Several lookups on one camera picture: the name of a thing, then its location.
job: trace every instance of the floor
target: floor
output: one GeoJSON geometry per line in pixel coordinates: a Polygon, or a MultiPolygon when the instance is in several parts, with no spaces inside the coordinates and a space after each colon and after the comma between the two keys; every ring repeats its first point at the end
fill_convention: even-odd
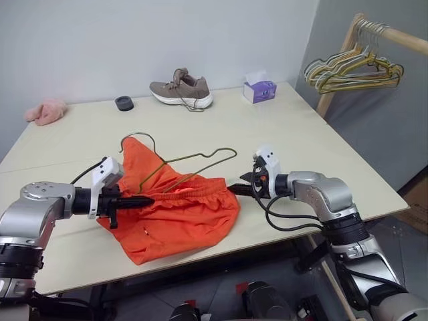
{"type": "MultiPolygon", "coordinates": [[[[406,288],[428,300],[427,236],[394,217],[384,218],[371,226],[385,255],[406,288]]],[[[196,300],[202,313],[212,314],[211,321],[245,317],[236,285],[265,281],[275,287],[295,307],[300,298],[317,294],[329,320],[347,320],[336,294],[319,268],[300,275],[294,271],[296,259],[275,259],[234,271],[175,284],[169,288],[150,289],[150,293],[118,300],[116,321],[165,321],[175,306],[185,300],[196,300]]],[[[356,312],[370,320],[366,312],[356,312]]]]}

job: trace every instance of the orange fabric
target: orange fabric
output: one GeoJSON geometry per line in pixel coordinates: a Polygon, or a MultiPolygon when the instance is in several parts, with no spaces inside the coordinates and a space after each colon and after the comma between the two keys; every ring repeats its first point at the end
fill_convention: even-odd
{"type": "MultiPolygon", "coordinates": [[[[124,141],[125,175],[119,181],[123,197],[137,195],[139,184],[162,160],[137,139],[124,141]]],[[[230,231],[239,213],[236,196],[224,179],[194,176],[168,193],[162,193],[183,178],[165,165],[142,187],[154,199],[142,209],[118,211],[118,228],[109,229],[107,218],[98,219],[120,242],[135,264],[217,244],[230,231]]]]}

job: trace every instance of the white shoe sole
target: white shoe sole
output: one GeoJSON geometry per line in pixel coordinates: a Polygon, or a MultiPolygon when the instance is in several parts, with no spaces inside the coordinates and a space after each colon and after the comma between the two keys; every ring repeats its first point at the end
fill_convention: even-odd
{"type": "Polygon", "coordinates": [[[205,109],[206,107],[208,107],[209,105],[211,105],[211,103],[213,102],[213,95],[211,95],[211,93],[207,97],[204,97],[204,98],[201,98],[201,99],[183,98],[183,100],[181,100],[180,97],[178,97],[178,98],[162,97],[162,96],[156,95],[154,92],[152,92],[152,95],[157,100],[159,100],[160,102],[163,102],[164,104],[168,104],[168,105],[183,105],[183,100],[184,100],[186,102],[186,104],[188,104],[189,106],[194,107],[196,109],[205,109]]]}

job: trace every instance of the shoelace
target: shoelace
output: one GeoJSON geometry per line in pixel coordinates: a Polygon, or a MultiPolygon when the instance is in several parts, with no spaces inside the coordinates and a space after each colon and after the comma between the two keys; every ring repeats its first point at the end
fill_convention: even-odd
{"type": "Polygon", "coordinates": [[[195,101],[193,102],[193,106],[191,106],[188,103],[186,103],[186,101],[184,100],[184,98],[180,95],[180,93],[177,90],[177,88],[180,86],[181,78],[179,77],[179,74],[177,75],[177,72],[184,72],[184,70],[182,70],[180,68],[176,69],[174,71],[172,82],[169,82],[169,83],[165,84],[165,86],[168,88],[168,90],[174,90],[175,91],[175,93],[177,94],[177,96],[183,102],[181,105],[184,106],[184,107],[186,107],[189,112],[204,112],[205,109],[196,108],[196,102],[198,101],[198,99],[195,99],[195,101]]]}

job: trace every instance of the gray wall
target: gray wall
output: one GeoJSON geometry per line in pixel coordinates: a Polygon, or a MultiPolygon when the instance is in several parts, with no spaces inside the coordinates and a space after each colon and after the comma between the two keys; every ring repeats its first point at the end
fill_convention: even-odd
{"type": "MultiPolygon", "coordinates": [[[[427,0],[320,0],[302,70],[338,52],[352,18],[360,12],[370,21],[428,39],[427,0]]],[[[399,189],[428,163],[428,57],[386,39],[380,40],[379,48],[379,54],[405,67],[399,87],[336,93],[326,120],[399,189]]],[[[320,96],[302,73],[296,90],[316,107],[320,96]]]]}
{"type": "Polygon", "coordinates": [[[318,0],[0,0],[0,160],[43,98],[147,96],[179,67],[211,88],[293,86],[318,0]]]}

